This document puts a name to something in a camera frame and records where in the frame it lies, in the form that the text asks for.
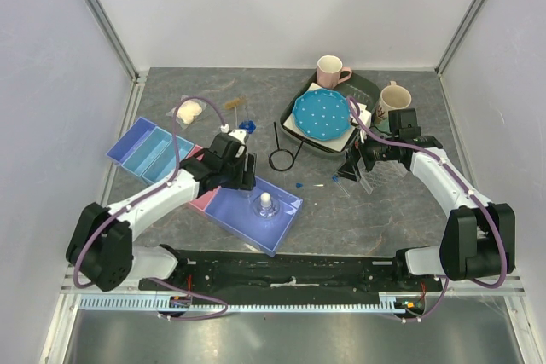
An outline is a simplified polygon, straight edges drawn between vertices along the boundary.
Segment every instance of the polka dot plate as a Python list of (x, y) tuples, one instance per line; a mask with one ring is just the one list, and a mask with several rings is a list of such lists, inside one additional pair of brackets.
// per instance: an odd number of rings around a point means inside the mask
[(292, 114), (296, 126), (306, 135), (327, 141), (342, 136), (349, 124), (349, 105), (337, 91), (309, 90), (298, 97)]

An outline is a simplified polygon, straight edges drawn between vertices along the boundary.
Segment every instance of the white wall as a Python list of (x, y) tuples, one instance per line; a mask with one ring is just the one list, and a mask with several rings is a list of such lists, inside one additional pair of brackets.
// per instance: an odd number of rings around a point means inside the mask
[(471, 0), (101, 0), (151, 66), (434, 67)]
[(38, 362), (131, 87), (84, 0), (0, 0), (0, 361)]
[(477, 179), (517, 221), (516, 265), (546, 336), (546, 2), (488, 0), (444, 76)]

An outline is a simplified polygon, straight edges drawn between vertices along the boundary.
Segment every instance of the brown brush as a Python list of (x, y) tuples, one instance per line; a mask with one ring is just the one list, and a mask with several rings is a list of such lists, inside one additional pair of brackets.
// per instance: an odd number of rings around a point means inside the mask
[(237, 108), (242, 105), (244, 105), (245, 107), (247, 106), (247, 98), (244, 95), (230, 100), (224, 104), (224, 108), (226, 110), (235, 109), (235, 127), (237, 127), (239, 124), (239, 122), (237, 121)]

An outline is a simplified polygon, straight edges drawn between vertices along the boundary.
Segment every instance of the mug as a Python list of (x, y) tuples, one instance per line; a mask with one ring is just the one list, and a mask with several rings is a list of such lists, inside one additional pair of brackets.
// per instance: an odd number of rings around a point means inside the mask
[(401, 110), (409, 107), (411, 104), (410, 92), (391, 81), (382, 91), (379, 99), (379, 106), (375, 111), (374, 124), (378, 130), (389, 131), (389, 111)]
[[(342, 72), (348, 72), (343, 78)], [(333, 89), (339, 83), (351, 78), (352, 70), (343, 67), (341, 60), (335, 55), (324, 55), (317, 62), (317, 84), (324, 89)]]

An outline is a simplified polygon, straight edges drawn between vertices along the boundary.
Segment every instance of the mug handle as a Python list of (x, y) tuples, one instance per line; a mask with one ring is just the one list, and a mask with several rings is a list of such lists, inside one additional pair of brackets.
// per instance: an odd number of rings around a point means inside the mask
[(347, 81), (352, 76), (352, 70), (349, 67), (343, 67), (341, 69), (341, 72), (348, 72), (348, 74), (344, 76), (343, 78), (340, 78), (340, 80), (338, 81), (338, 84), (343, 83), (344, 81)]

